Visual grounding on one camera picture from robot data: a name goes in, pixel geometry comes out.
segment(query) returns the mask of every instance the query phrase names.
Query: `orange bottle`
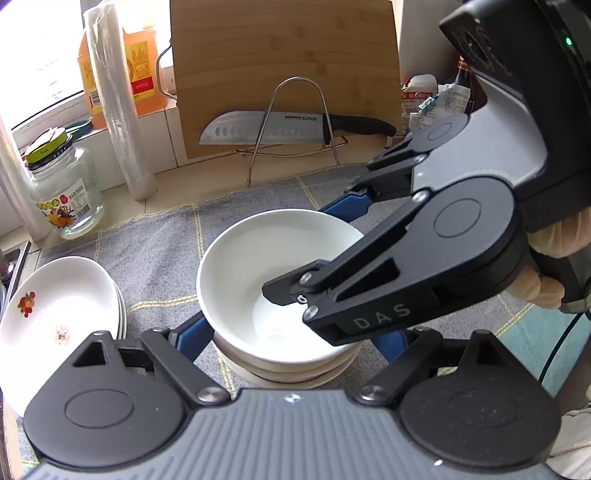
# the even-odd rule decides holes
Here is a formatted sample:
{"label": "orange bottle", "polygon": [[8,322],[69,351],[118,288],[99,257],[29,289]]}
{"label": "orange bottle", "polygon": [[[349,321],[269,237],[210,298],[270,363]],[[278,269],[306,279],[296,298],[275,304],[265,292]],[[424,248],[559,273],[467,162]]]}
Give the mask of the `orange bottle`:
{"label": "orange bottle", "polygon": [[[156,30],[153,23],[145,20],[141,30],[127,33],[123,31],[123,43],[125,57],[127,58],[127,70],[131,91],[134,95],[135,108],[138,116],[162,110],[167,103],[166,97],[160,93],[156,84]],[[78,65],[82,75],[86,104],[90,112],[90,119],[94,128],[106,127],[105,116],[100,105],[98,91],[96,90],[95,77],[90,65],[90,54],[86,35],[80,42],[78,51]]]}

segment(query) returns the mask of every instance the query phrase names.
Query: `ridged surface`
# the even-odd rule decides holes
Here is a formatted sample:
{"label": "ridged surface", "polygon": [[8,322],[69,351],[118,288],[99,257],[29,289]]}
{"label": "ridged surface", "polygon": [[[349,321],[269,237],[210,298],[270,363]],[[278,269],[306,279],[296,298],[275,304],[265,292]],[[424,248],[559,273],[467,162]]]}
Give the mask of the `ridged surface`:
{"label": "ridged surface", "polygon": [[140,465],[79,473],[46,463],[30,480],[550,480],[546,466],[514,473],[462,472],[411,445],[386,410],[342,391],[243,390],[195,414],[167,450]]}

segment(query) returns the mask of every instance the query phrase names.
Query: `jar label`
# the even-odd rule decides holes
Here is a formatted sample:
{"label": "jar label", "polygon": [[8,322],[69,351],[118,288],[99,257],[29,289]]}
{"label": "jar label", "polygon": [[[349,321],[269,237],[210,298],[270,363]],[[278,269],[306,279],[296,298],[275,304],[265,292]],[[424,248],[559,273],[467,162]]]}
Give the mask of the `jar label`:
{"label": "jar label", "polygon": [[78,179],[64,193],[36,205],[47,220],[57,228],[74,225],[91,209],[88,192],[82,179]]}

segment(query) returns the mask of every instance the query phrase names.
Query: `stacked plates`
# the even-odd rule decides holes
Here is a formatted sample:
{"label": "stacked plates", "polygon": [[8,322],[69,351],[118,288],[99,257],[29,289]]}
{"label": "stacked plates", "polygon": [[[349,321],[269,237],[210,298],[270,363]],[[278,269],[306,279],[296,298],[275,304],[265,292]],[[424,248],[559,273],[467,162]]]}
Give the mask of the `stacked plates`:
{"label": "stacked plates", "polygon": [[119,288],[98,263],[64,257],[31,275],[7,304],[0,322],[0,388],[23,416],[37,391],[97,330],[125,338]]}

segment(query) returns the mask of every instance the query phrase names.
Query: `sink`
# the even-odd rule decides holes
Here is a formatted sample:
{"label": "sink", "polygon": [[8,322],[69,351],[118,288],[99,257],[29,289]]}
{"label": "sink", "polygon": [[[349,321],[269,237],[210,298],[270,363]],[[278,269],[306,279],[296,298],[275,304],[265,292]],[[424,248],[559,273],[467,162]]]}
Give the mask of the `sink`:
{"label": "sink", "polygon": [[10,301],[18,288],[22,269],[25,266],[25,260],[30,248],[31,242],[26,241],[4,252],[6,260],[14,262],[14,270],[12,271],[10,279],[3,283],[3,286],[6,289],[6,295],[3,294],[3,289],[0,289],[0,317],[2,317],[6,304]]}

